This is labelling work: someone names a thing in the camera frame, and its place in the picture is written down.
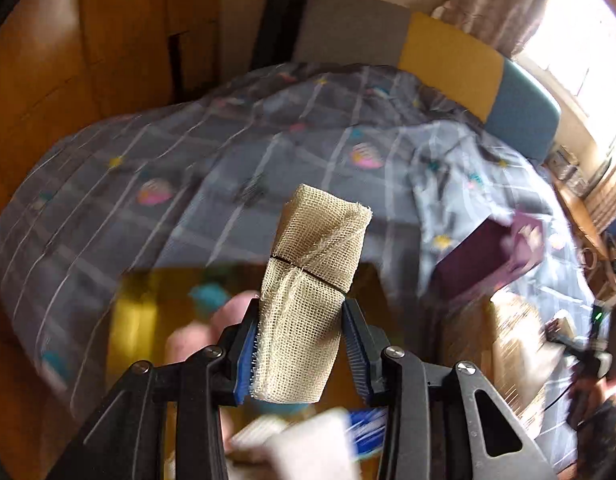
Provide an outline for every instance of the purple book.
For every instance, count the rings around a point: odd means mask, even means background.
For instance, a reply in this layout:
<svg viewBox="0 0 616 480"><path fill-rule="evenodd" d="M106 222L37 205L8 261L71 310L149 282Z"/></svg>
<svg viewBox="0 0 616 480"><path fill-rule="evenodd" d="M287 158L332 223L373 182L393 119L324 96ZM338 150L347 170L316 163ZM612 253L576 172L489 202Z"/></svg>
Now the purple book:
<svg viewBox="0 0 616 480"><path fill-rule="evenodd" d="M431 286L453 308L492 296L543 259L540 220L521 212L515 212L511 225L486 218L435 266Z"/></svg>

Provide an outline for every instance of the white object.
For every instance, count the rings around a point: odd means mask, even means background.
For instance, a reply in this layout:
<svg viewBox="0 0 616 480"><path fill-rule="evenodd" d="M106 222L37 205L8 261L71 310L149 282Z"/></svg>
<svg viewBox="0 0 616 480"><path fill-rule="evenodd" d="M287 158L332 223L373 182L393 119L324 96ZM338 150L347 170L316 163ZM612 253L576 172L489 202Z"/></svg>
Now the white object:
<svg viewBox="0 0 616 480"><path fill-rule="evenodd" d="M569 339L575 339L577 335L577 330L575 328L575 320L572 319L572 316L567 310L563 308L552 316L553 319L559 320L559 330L562 331L563 335L565 335Z"/></svg>
<svg viewBox="0 0 616 480"><path fill-rule="evenodd" d="M357 453L343 408L320 413L264 444L279 480L358 480Z"/></svg>
<svg viewBox="0 0 616 480"><path fill-rule="evenodd" d="M608 352L595 352L595 357L600 361L597 377L601 379L602 377L605 377L610 370L610 367L613 364L613 356Z"/></svg>
<svg viewBox="0 0 616 480"><path fill-rule="evenodd" d="M288 423L277 415L261 415L230 440L231 451L249 452L252 462L264 462L265 452L262 446L268 439L281 433Z"/></svg>

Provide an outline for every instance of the bolt head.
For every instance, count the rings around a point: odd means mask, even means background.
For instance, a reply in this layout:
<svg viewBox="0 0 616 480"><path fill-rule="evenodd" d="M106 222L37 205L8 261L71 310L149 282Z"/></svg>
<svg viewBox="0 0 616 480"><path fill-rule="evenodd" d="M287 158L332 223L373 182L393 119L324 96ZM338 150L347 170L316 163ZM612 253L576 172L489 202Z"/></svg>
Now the bolt head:
<svg viewBox="0 0 616 480"><path fill-rule="evenodd" d="M133 371L133 374L143 375L150 370L150 363L148 361L137 361L133 363L130 369Z"/></svg>
<svg viewBox="0 0 616 480"><path fill-rule="evenodd" d="M386 354L388 357L391 357L392 359L399 359L401 357L404 357L406 352L404 352L403 349L399 346L387 346L386 348L384 348L384 354Z"/></svg>
<svg viewBox="0 0 616 480"><path fill-rule="evenodd" d="M206 357L210 357L211 359L217 359L218 357L221 357L222 354L224 353L222 348L217 345L207 346L206 348L202 350L202 352L204 353Z"/></svg>
<svg viewBox="0 0 616 480"><path fill-rule="evenodd" d="M457 363L457 370L466 375L473 375L477 371L477 367L469 361L461 361Z"/></svg>

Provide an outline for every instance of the rolled gauze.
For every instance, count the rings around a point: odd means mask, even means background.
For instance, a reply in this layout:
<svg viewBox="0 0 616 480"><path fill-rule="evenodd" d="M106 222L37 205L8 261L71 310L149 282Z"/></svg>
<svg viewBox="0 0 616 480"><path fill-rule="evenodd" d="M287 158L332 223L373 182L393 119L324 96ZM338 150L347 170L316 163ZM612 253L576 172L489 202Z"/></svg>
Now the rolled gauze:
<svg viewBox="0 0 616 480"><path fill-rule="evenodd" d="M259 298L256 399L285 404L322 396L371 216L367 207L305 184L284 205Z"/></svg>

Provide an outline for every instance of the gray plaid duvet cover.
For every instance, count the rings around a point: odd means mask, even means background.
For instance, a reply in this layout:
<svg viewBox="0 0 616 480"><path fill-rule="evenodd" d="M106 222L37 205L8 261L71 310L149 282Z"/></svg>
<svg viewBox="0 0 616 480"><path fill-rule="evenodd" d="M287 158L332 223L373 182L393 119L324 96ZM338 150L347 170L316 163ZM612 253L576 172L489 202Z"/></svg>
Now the gray plaid duvet cover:
<svg viewBox="0 0 616 480"><path fill-rule="evenodd" d="M39 161L4 209L3 304L75 417L103 393L121 273L265 262L281 207L302 183L373 210L362 260L377 266L399 312L416 308L436 262L486 217L534 215L545 259L511 288L544 320L564 308L587 332L593 298L568 224L522 155L409 73L282 64L196 102L84 128ZM559 368L547 401L567 384ZM563 400L546 413L537 439L556 469L575 458L566 409Z"/></svg>

